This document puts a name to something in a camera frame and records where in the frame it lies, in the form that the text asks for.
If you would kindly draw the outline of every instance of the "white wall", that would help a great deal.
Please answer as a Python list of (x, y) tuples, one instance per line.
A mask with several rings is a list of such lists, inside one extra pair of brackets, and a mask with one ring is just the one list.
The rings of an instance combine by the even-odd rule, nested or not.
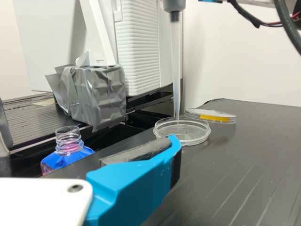
[(12, 0), (0, 0), (0, 97), (37, 94), (30, 91)]
[[(263, 21), (276, 10), (243, 6)], [(213, 98), (301, 106), (301, 57), (282, 28), (256, 29), (229, 4), (186, 1), (184, 106)]]

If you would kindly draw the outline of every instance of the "empty petri dish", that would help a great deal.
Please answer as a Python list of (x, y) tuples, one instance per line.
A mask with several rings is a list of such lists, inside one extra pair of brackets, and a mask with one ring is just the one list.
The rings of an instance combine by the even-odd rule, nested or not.
[(208, 122), (188, 117), (161, 119), (156, 122), (153, 133), (156, 138), (175, 134), (182, 146), (197, 145), (207, 140), (211, 130)]

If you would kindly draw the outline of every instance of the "red wire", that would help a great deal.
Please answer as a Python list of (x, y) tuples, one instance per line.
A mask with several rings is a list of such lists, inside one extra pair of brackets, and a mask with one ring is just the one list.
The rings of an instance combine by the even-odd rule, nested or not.
[[(291, 17), (291, 19), (294, 19), (296, 16), (298, 16), (298, 14), (300, 13), (300, 11), (299, 12), (297, 12), (297, 13), (295, 13), (294, 15), (292, 15), (292, 17)], [(268, 23), (268, 24), (281, 24), (281, 21), (278, 21), (278, 22), (272, 22), (272, 23)]]

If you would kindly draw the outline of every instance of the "blue plastic holder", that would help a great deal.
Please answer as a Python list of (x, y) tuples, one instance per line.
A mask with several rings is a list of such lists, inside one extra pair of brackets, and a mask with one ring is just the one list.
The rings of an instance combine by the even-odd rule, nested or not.
[(175, 135), (168, 138), (171, 147), (151, 159), (113, 163), (87, 173), (93, 200), (85, 226), (138, 226), (162, 203), (181, 164), (181, 144)]

